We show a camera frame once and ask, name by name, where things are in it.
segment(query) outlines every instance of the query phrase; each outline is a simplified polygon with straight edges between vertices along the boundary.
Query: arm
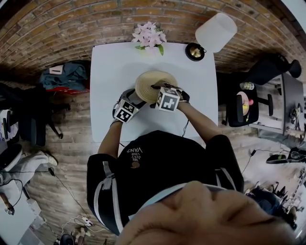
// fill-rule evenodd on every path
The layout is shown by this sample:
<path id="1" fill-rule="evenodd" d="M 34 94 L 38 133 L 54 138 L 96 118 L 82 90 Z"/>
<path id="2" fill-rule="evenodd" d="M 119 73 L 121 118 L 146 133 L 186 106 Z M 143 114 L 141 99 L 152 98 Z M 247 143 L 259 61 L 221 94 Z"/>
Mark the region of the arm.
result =
<path id="1" fill-rule="evenodd" d="M 98 150 L 98 154 L 108 154 L 115 159 L 118 159 L 118 149 L 120 143 L 120 135 L 122 129 L 122 122 L 114 122 L 104 137 L 100 148 Z"/>
<path id="2" fill-rule="evenodd" d="M 220 129 L 207 116 L 200 113 L 192 105 L 186 102 L 179 102 L 177 107 L 189 119 L 200 137 L 207 142 L 218 134 L 222 134 Z"/>

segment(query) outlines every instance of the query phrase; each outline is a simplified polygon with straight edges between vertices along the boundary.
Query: black t-shirt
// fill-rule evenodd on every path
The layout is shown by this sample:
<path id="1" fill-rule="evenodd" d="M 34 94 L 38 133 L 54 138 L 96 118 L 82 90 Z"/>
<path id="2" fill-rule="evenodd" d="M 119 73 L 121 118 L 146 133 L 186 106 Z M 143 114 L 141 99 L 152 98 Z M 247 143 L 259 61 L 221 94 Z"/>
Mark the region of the black t-shirt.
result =
<path id="1" fill-rule="evenodd" d="M 107 175 L 112 178 L 109 190 L 101 184 Z M 213 137 L 204 149 L 193 140 L 154 131 L 130 142 L 117 160 L 93 155 L 87 165 L 87 201 L 97 218 L 119 234 L 118 212 L 124 226 L 155 194 L 192 180 L 243 192 L 243 177 L 226 136 Z"/>

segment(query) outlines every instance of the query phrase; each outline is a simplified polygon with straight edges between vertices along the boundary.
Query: hand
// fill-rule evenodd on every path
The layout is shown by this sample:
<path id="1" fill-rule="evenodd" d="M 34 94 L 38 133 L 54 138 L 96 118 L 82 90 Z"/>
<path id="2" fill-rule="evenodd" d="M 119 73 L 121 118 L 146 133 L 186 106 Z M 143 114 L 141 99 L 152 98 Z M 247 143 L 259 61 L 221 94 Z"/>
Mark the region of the hand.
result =
<path id="1" fill-rule="evenodd" d="M 115 111 L 116 111 L 116 108 L 117 106 L 119 105 L 120 101 L 124 99 L 125 101 L 127 101 L 128 103 L 130 103 L 131 105 L 133 105 L 134 107 L 136 107 L 137 109 L 140 110 L 141 107 L 143 107 L 146 102 L 143 101 L 142 99 L 140 99 L 136 92 L 135 92 L 135 89 L 128 89 L 128 90 L 125 90 L 119 100 L 114 104 L 113 106 L 113 111 L 112 111 L 112 114 L 113 114 L 113 117 L 115 115 Z"/>
<path id="2" fill-rule="evenodd" d="M 170 83 L 167 83 L 163 80 L 158 81 L 157 83 L 151 85 L 152 89 L 161 89 L 161 87 L 168 88 L 168 89 L 175 89 L 176 92 L 180 95 L 180 101 L 179 102 L 187 102 L 189 103 L 190 96 L 180 87 L 176 87 L 171 85 Z"/>

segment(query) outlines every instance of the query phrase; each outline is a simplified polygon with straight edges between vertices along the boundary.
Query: black lamp base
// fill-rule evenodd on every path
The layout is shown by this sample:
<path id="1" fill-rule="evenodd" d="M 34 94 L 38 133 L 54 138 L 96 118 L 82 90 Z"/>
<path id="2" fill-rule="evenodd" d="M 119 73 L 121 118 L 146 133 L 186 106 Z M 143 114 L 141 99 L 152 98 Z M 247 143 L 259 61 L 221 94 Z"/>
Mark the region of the black lamp base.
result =
<path id="1" fill-rule="evenodd" d="M 192 61 L 200 61 L 204 58 L 206 50 L 199 44 L 189 43 L 185 48 L 185 53 Z"/>

